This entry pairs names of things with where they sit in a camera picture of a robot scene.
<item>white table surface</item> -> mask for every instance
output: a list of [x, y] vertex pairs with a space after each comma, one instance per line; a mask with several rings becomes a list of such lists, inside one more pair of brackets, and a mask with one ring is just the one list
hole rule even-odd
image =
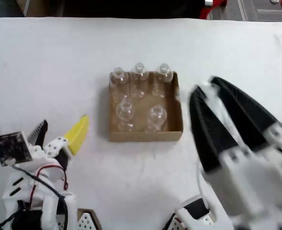
[[[137, 62], [178, 73], [184, 133], [178, 142], [110, 143], [108, 75]], [[46, 119], [46, 142], [87, 113], [87, 139], [68, 169], [78, 206], [105, 230], [158, 230], [198, 194], [188, 95], [223, 77], [282, 120], [282, 23], [0, 18], [0, 133], [29, 133]], [[11, 169], [0, 166], [2, 192]], [[205, 189], [208, 196], [212, 191]]]

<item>robotic arm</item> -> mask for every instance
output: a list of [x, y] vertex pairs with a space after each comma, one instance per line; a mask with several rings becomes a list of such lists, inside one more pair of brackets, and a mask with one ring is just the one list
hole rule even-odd
[[[66, 169], [83, 143], [88, 126], [89, 118], [85, 115], [66, 135], [54, 139], [45, 147], [45, 120], [27, 139], [23, 132], [0, 136], [0, 163], [17, 169], [11, 173], [2, 197], [7, 218], [14, 215], [5, 229], [58, 230], [64, 227], [63, 221], [59, 220], [63, 215], [66, 218], [65, 227], [68, 230], [76, 229], [75, 196], [65, 191], [56, 192], [60, 194], [57, 195], [54, 183], [63, 180], [63, 190], [67, 190]], [[26, 173], [39, 178], [49, 188]]]
[[202, 175], [230, 219], [199, 196], [176, 208], [165, 229], [282, 230], [282, 123], [218, 77], [196, 87], [189, 107]]

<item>red wire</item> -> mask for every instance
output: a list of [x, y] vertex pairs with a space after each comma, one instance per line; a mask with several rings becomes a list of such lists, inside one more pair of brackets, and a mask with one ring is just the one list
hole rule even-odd
[[[67, 190], [68, 187], [69, 187], [69, 184], [67, 183], [66, 173], [65, 173], [64, 169], [63, 169], [61, 166], [59, 166], [59, 165], [52, 164], [52, 165], [43, 166], [42, 168], [40, 168], [40, 169], [37, 171], [36, 176], [38, 177], [38, 176], [40, 175], [40, 172], [41, 172], [42, 169], [47, 169], [47, 168], [60, 168], [60, 169], [63, 170], [63, 172], [64, 172], [64, 185], [63, 185], [63, 189], [64, 189], [64, 190]], [[30, 193], [30, 201], [29, 201], [30, 207], [31, 207], [32, 200], [33, 200], [33, 196], [34, 196], [34, 193], [35, 193], [35, 187], [36, 187], [36, 185], [34, 185], [34, 186], [32, 187], [32, 190], [31, 190], [31, 193]]]

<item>cardboard box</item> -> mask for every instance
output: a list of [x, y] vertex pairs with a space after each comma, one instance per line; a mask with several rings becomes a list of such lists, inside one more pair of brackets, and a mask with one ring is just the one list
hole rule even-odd
[[[183, 134], [183, 116], [181, 104], [179, 100], [179, 86], [177, 73], [173, 72], [173, 80], [171, 83], [171, 94], [166, 98], [154, 97], [152, 95], [153, 76], [154, 72], [149, 74], [148, 92], [142, 99], [132, 99], [136, 113], [134, 117], [135, 131], [120, 132], [118, 130], [118, 118], [116, 115], [116, 106], [110, 99], [110, 117], [109, 117], [109, 141], [111, 142], [149, 142], [149, 141], [176, 141]], [[163, 125], [162, 131], [159, 132], [144, 132], [147, 124], [146, 115], [150, 108], [160, 104], [167, 112], [167, 119]]]

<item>glass bottle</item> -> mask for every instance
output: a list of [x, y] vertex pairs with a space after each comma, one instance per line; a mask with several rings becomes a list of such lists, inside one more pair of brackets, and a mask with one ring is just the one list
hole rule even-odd
[[156, 105], [150, 108], [147, 114], [146, 132], [161, 131], [163, 124], [166, 121], [166, 110], [161, 105]]
[[171, 91], [173, 71], [167, 64], [161, 64], [154, 73], [153, 95], [167, 97]]
[[137, 63], [130, 73], [130, 94], [142, 98], [148, 90], [149, 72], [142, 63]]
[[135, 108], [131, 100], [125, 97], [116, 108], [118, 118], [118, 129], [122, 132], [130, 132], [134, 129], [133, 118], [135, 116]]
[[129, 95], [129, 76], [122, 68], [115, 68], [110, 74], [110, 87], [112, 98], [120, 102]]

